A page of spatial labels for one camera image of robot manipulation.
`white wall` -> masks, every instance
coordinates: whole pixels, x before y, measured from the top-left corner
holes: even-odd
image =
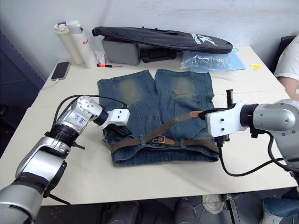
[[[68,56],[53,25],[78,19],[96,26],[173,29],[251,45],[269,65],[282,36],[299,33],[297,0],[0,0],[1,31],[47,77]],[[100,37],[90,37],[99,44]]]

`plastic bag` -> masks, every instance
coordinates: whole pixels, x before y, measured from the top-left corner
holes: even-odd
[[[206,73],[235,70],[228,54],[184,51],[181,69]]]
[[[99,64],[106,64],[106,63],[105,63],[105,55],[104,55],[104,52],[103,52],[103,51],[95,50],[95,51],[94,51],[94,54],[95,54],[95,57],[96,57],[97,62],[98,62]]]

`faded denim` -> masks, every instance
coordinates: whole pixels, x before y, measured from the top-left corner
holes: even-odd
[[[290,217],[299,214],[299,193],[296,188],[291,188],[282,198],[266,198],[266,209],[275,216]]]
[[[106,133],[110,146],[128,138],[141,138],[166,121],[190,111],[213,108],[214,96],[209,73],[174,72],[158,70],[155,80],[148,70],[102,79],[98,81],[101,96],[112,97],[129,105],[130,119],[127,128],[132,135],[123,138],[113,132]],[[121,108],[121,104],[101,99],[107,111]],[[162,146],[152,142],[124,147],[113,155],[115,165],[129,166],[170,161],[217,161],[217,153],[200,147],[186,147],[184,139],[212,140],[206,131],[205,121],[192,119],[175,124],[165,137],[181,140],[181,147]]]

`charging cable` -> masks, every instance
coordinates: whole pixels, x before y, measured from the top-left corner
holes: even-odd
[[[46,88],[41,89],[41,90],[38,92],[38,94],[39,94],[41,91],[43,91],[43,90],[47,90],[47,89],[49,89],[49,88],[52,88],[54,85],[56,85],[56,84],[58,83],[58,81],[59,81],[59,79],[57,78],[57,79],[55,80],[55,83],[54,83],[53,85],[50,85],[50,86],[48,86],[48,87],[46,87]]]

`black bag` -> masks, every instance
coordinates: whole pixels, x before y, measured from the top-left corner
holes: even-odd
[[[233,45],[213,36],[134,27],[96,27],[93,36],[106,36],[176,50],[230,53]]]

